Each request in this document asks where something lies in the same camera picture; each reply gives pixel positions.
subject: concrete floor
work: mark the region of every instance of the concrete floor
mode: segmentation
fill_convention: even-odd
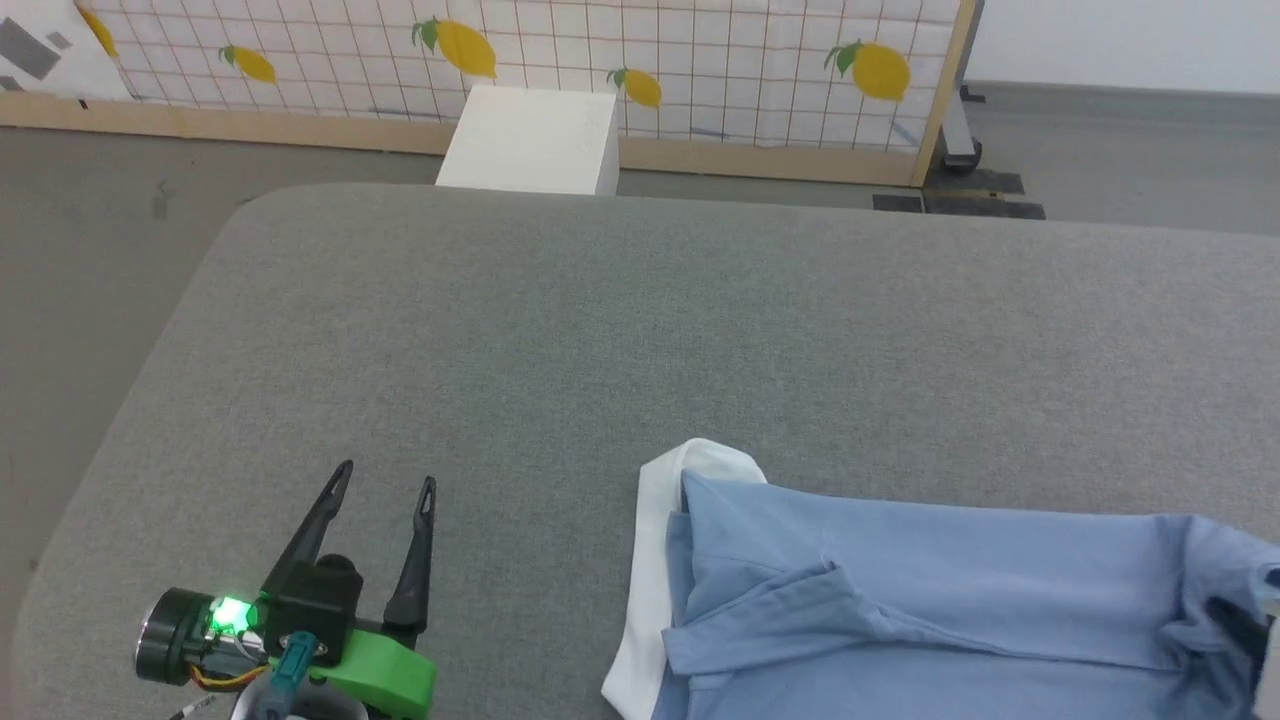
[[[1176,126],[993,101],[983,167],[1050,219],[1280,236],[1277,126]],[[434,158],[0,129],[0,707],[18,603],[221,224],[305,183],[430,183]],[[869,208],[876,188],[622,174],[620,193]]]

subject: white box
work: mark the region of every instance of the white box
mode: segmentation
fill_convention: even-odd
[[[616,108],[605,92],[475,86],[435,184],[616,195]]]

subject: robotic arm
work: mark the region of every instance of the robotic arm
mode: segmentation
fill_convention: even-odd
[[[232,720],[425,720],[435,664],[413,648],[426,629],[435,479],[422,483],[413,539],[375,623],[356,618],[364,578],[351,560],[319,557],[353,468],[338,465],[252,602],[183,588],[160,596],[134,673],[237,693]]]

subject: white wall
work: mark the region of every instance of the white wall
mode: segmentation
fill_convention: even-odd
[[[987,0],[966,79],[1280,95],[1280,0]]]

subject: green plastic part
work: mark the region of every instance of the green plastic part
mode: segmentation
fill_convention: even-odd
[[[435,664],[399,644],[352,630],[335,667],[311,666],[311,676],[328,678],[339,691],[392,717],[426,720],[435,691]]]

